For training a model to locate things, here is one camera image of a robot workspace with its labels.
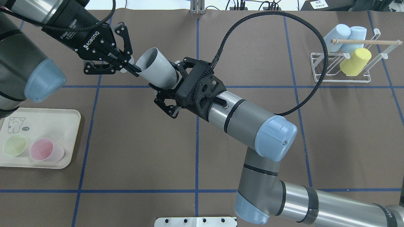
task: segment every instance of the white label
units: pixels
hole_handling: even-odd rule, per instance
[[[318,0],[318,1],[310,2],[310,4],[313,6],[314,9],[328,7],[325,0]]]

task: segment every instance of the tray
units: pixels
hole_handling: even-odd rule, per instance
[[[74,109],[19,108],[0,120],[0,166],[62,169],[72,160],[81,115]],[[16,157],[3,152],[4,142],[14,134],[27,137],[27,147]],[[57,162],[35,161],[29,155],[32,144],[47,137],[64,148],[66,155]]]

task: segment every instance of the black band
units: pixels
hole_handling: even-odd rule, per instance
[[[0,96],[3,96],[4,98],[10,99],[10,100],[15,101],[15,102],[23,102],[23,101],[26,100],[26,99],[16,99],[16,98],[13,98],[13,97],[11,97],[11,96],[9,96],[9,95],[7,95],[7,94],[4,94],[4,93],[1,92],[1,91],[0,91]]]
[[[260,169],[260,168],[257,168],[257,167],[247,165],[245,163],[244,163],[244,168],[247,168],[247,169],[255,171],[255,172],[260,172],[260,173],[263,173],[263,174],[266,174],[266,175],[275,176],[275,177],[278,175],[277,172],[271,172],[271,171],[263,170],[263,169]]]
[[[394,216],[393,211],[391,211],[389,208],[379,205],[379,204],[375,204],[378,205],[384,212],[384,214],[386,215],[386,219],[387,219],[387,227],[397,227],[397,219]]]
[[[234,106],[231,108],[231,110],[230,110],[230,112],[229,112],[229,115],[227,116],[227,118],[226,118],[226,121],[225,121],[225,126],[224,126],[224,131],[225,131],[225,133],[227,133],[227,127],[229,126],[229,122],[230,122],[230,119],[231,119],[231,116],[233,116],[233,114],[234,114],[234,112],[236,111],[236,109],[237,109],[237,107],[242,103],[242,102],[244,102],[245,101],[245,99],[240,99],[238,102],[236,102],[235,104],[234,104]]]
[[[15,30],[11,30],[11,31],[2,33],[2,34],[0,34],[0,41],[5,38],[8,38],[10,36],[17,35],[17,34],[23,34],[23,32],[21,30],[15,29]]]
[[[11,10],[11,8],[13,7],[14,3],[16,0],[8,0],[6,2],[6,4],[4,4],[4,7],[6,7],[7,9]]]
[[[400,206],[404,207],[404,195],[400,198]]]
[[[283,208],[285,208],[285,202],[286,202],[286,186],[285,186],[285,182],[283,182],[283,181],[280,181],[280,182],[282,184],[282,204],[280,205],[279,211],[275,216],[279,216],[282,213]]]
[[[307,191],[307,195],[309,196],[309,206],[307,208],[307,214],[301,221],[297,221],[297,223],[303,223],[306,225],[311,225],[317,219],[318,216],[318,195],[315,189],[307,188],[304,186]]]
[[[16,111],[19,108],[19,106],[15,109],[12,110],[4,110],[4,109],[0,109],[0,119],[1,118],[6,118],[8,116],[10,116],[12,113],[14,113],[14,111]]]

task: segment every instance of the yellow cup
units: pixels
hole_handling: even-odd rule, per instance
[[[347,76],[357,76],[365,68],[372,58],[372,54],[366,48],[358,48],[351,53],[350,59],[344,59],[339,67]]]

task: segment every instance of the wire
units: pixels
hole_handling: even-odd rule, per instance
[[[264,2],[262,2],[262,3],[261,3],[261,5],[259,6],[258,11],[260,11],[260,10],[261,10],[261,6],[262,6],[262,5],[264,5],[264,3],[266,3],[266,2],[268,3],[268,8],[269,8],[269,4],[271,4],[271,3],[270,3],[270,2],[268,2],[268,1],[264,1]]]
[[[300,107],[302,107],[304,104],[306,104],[311,97],[314,95],[314,93],[318,90],[318,88],[320,87],[324,76],[326,75],[327,72],[327,67],[328,67],[328,50],[327,50],[327,45],[324,41],[324,38],[322,37],[322,35],[320,34],[320,32],[310,23],[308,23],[307,21],[301,19],[300,17],[297,17],[293,14],[290,13],[285,13],[282,11],[264,11],[264,12],[259,12],[259,13],[254,13],[251,15],[248,15],[246,17],[244,17],[243,19],[237,21],[226,33],[225,37],[223,38],[223,41],[219,47],[219,49],[217,50],[217,53],[215,55],[215,57],[213,58],[212,62],[210,63],[210,66],[212,67],[212,69],[215,68],[217,62],[219,61],[220,55],[223,52],[223,48],[224,45],[227,41],[227,38],[230,36],[230,34],[234,31],[234,29],[239,26],[241,23],[254,18],[254,17],[259,17],[259,16],[265,16],[265,15],[280,15],[280,16],[285,16],[285,17],[289,17],[293,20],[296,20],[298,22],[300,22],[301,24],[303,24],[304,26],[308,27],[312,32],[315,33],[315,35],[317,36],[317,38],[320,40],[321,46],[323,47],[323,52],[324,52],[324,65],[323,65],[323,71],[321,72],[321,76],[318,79],[317,84],[314,86],[313,90],[311,91],[311,93],[307,96],[307,98],[305,100],[303,100],[301,103],[299,103],[296,107],[284,112],[284,113],[277,113],[276,115],[280,115],[280,116],[285,116],[288,115],[290,113],[293,113],[294,111],[296,111],[297,109],[299,109]]]
[[[85,28],[54,27],[54,26],[49,26],[49,25],[40,23],[40,22],[35,21],[35,20],[31,20],[29,18],[26,18],[26,17],[20,15],[20,14],[13,13],[13,12],[11,12],[9,10],[6,10],[6,9],[3,9],[3,8],[0,8],[0,12],[6,13],[6,14],[11,15],[13,17],[16,17],[18,19],[21,19],[23,21],[31,23],[33,25],[43,27],[43,28],[46,28],[46,29],[50,29],[50,30],[55,30],[55,31],[60,31],[60,32],[85,32],[85,31],[93,30],[94,28],[97,28],[97,27],[101,26],[102,24],[104,24],[106,21],[108,21],[112,17],[112,15],[114,14],[115,8],[116,8],[116,1],[112,0],[112,10],[107,15],[107,17],[104,18],[102,21],[100,21],[100,22],[98,22],[98,23],[96,23],[96,24],[94,24],[94,25],[92,25],[90,27],[85,27]]]
[[[229,6],[230,0],[227,2],[225,10],[227,10],[227,7]]]
[[[217,9],[217,10],[220,10],[220,9],[218,9],[216,6],[207,6],[205,9],[207,9],[207,8],[209,8],[209,7],[213,7],[213,8],[215,8],[215,9]]]

